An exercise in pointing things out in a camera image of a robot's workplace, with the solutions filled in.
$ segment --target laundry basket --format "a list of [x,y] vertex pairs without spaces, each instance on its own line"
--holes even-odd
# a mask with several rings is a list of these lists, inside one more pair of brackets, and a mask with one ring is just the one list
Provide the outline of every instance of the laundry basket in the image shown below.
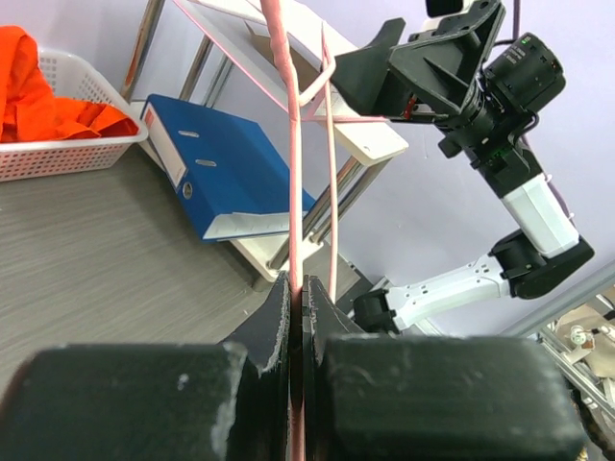
[[131,107],[88,62],[62,51],[39,49],[40,70],[56,96],[108,103],[138,126],[134,136],[68,141],[0,144],[0,182],[109,168],[135,142],[147,138],[147,128]]

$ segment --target gray floor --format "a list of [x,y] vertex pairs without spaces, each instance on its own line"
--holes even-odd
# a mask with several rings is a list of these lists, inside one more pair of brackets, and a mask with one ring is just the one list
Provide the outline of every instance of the gray floor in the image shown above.
[[[203,244],[138,148],[109,170],[0,183],[0,392],[67,342],[215,342],[260,305],[230,244]],[[326,279],[329,258],[307,272]],[[340,264],[338,292],[357,276]]]

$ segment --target orange cloth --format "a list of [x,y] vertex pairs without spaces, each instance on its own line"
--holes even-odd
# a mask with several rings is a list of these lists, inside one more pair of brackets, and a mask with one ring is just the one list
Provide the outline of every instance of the orange cloth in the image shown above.
[[0,27],[0,142],[130,136],[138,127],[108,105],[56,98],[38,68],[36,42],[16,26]]

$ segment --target white wall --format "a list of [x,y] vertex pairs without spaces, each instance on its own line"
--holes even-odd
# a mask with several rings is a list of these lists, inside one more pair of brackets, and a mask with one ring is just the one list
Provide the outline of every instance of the white wall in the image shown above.
[[[304,0],[356,45],[369,41],[383,21],[403,16],[406,31],[425,18],[419,0]],[[116,87],[122,83],[146,0],[0,0],[0,22],[26,27],[40,43],[76,53],[92,62]],[[594,0],[598,14],[575,0],[526,0],[522,31],[543,38],[560,57],[568,79],[564,93],[542,113],[530,141],[545,169],[576,214],[576,223],[598,254],[564,287],[579,281],[615,257],[610,237],[615,201],[611,199],[610,0]],[[510,15],[503,36],[510,30]],[[136,97],[149,92],[177,95],[201,39],[169,1]],[[197,98],[207,85],[206,69]],[[286,119],[234,72],[219,108],[258,120],[281,153],[286,152]],[[444,159],[431,128],[398,127],[410,143],[349,212],[341,225],[341,252],[372,279],[388,276],[415,282],[455,268],[489,250],[514,223],[463,156]],[[322,189],[327,180],[326,144],[318,127],[306,127],[307,188]],[[534,303],[493,302],[463,307],[435,319],[458,334],[498,332],[532,312]]]

